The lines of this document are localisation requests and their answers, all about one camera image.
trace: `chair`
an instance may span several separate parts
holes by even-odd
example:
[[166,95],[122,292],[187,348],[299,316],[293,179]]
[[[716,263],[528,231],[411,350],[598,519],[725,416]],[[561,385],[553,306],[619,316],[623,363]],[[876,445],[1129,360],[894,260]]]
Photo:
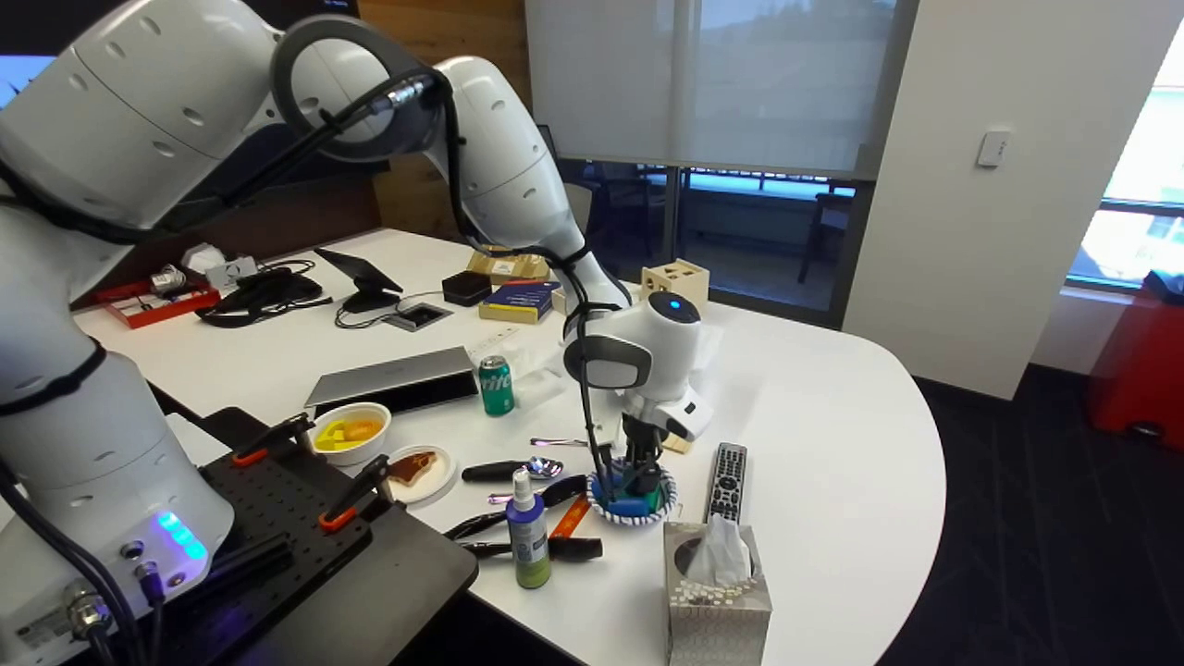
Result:
[[824,254],[832,236],[846,236],[854,213],[851,197],[823,192],[816,197],[816,219],[812,219],[812,236],[799,265],[799,280],[812,277],[812,263]]

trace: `plate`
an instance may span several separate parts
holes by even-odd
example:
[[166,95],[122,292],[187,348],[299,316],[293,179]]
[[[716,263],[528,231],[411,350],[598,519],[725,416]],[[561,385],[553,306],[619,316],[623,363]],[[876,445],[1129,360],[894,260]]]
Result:
[[399,467],[411,454],[434,450],[434,467],[417,472],[411,483],[399,483],[397,478],[380,480],[380,497],[394,504],[425,504],[439,497],[455,480],[455,459],[443,446],[407,446],[394,467]]

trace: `bottle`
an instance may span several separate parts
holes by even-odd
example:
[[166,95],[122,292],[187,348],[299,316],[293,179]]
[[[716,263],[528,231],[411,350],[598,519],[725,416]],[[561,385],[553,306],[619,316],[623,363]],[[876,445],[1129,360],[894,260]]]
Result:
[[513,498],[506,504],[513,573],[522,589],[543,589],[553,580],[549,554],[549,507],[528,490],[528,470],[513,470]]

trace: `tissue box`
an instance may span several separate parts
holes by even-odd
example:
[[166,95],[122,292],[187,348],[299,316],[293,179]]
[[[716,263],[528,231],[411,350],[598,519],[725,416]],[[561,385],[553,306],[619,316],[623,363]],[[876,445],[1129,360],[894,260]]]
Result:
[[755,538],[744,524],[739,538],[750,552],[749,586],[697,586],[685,580],[691,561],[691,544],[705,538],[705,524],[668,523],[664,524],[664,557],[668,557],[668,620],[671,620],[671,666],[744,666],[761,661],[765,634],[775,617],[775,598],[765,589],[761,557]]

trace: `wall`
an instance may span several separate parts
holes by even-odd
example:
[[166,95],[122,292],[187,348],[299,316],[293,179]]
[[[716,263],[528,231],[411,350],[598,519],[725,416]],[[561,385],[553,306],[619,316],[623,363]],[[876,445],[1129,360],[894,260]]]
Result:
[[1052,306],[1033,363],[1068,372],[1093,372],[1129,303],[1129,292],[1067,284],[1058,303]]
[[[1181,0],[923,0],[843,330],[1012,397]],[[1012,125],[1001,171],[972,171]]]
[[[358,15],[423,62],[485,55],[528,100],[522,0],[358,0]],[[394,171],[373,179],[373,197],[386,227],[455,236],[443,179],[425,158],[394,158]]]

